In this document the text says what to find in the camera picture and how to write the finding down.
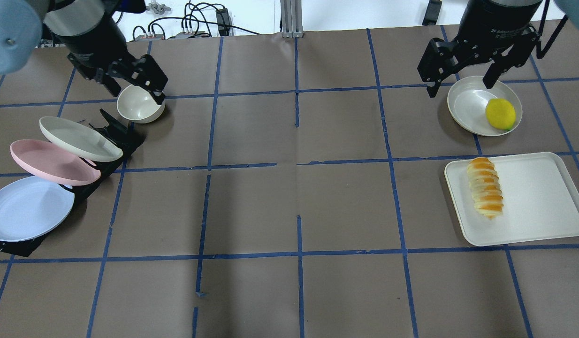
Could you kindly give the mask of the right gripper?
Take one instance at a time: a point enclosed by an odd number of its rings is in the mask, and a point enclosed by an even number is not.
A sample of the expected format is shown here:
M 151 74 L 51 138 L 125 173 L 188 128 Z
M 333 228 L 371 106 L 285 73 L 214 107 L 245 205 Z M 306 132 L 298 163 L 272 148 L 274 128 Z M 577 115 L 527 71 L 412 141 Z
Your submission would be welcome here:
M 540 38 L 530 23 L 538 7 L 466 6 L 456 37 L 452 41 L 432 38 L 417 66 L 428 96 L 437 96 L 442 82 L 457 73 L 457 65 L 492 62 L 482 80 L 485 88 L 492 89 L 501 74 L 524 64 Z

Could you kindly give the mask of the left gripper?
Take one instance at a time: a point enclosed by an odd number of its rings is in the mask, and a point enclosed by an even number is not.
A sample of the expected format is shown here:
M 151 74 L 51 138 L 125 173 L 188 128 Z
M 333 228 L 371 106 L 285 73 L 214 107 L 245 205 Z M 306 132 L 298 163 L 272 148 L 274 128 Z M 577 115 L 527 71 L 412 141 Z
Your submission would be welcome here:
M 111 15 L 103 15 L 94 28 L 77 36 L 55 36 L 69 48 L 67 58 L 82 77 L 103 85 L 114 98 L 122 90 L 115 79 L 121 78 L 146 90 L 157 105 L 163 104 L 167 75 L 151 55 L 137 59 L 130 54 Z

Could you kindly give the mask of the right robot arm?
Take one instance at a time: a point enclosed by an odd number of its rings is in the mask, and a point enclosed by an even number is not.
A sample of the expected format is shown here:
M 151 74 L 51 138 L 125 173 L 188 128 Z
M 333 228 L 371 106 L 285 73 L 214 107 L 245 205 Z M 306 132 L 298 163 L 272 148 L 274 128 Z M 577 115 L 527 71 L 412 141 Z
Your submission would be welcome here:
M 489 63 L 482 82 L 491 89 L 501 74 L 522 67 L 532 52 L 543 58 L 567 22 L 579 30 L 579 0 L 554 4 L 564 15 L 543 44 L 549 0 L 468 1 L 455 38 L 432 38 L 417 66 L 428 96 L 434 98 L 447 77 L 468 66 Z

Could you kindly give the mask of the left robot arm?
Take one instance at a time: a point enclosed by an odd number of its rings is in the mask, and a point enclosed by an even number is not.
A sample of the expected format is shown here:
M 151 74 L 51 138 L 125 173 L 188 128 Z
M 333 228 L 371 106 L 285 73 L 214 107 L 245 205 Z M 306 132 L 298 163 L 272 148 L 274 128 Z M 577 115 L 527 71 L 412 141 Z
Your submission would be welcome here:
M 160 105 L 168 77 L 152 56 L 131 55 L 112 19 L 114 12 L 145 10 L 143 0 L 0 0 L 0 75 L 21 70 L 48 29 L 67 47 L 67 59 L 85 79 L 115 97 L 122 90 L 116 80 L 124 79 Z

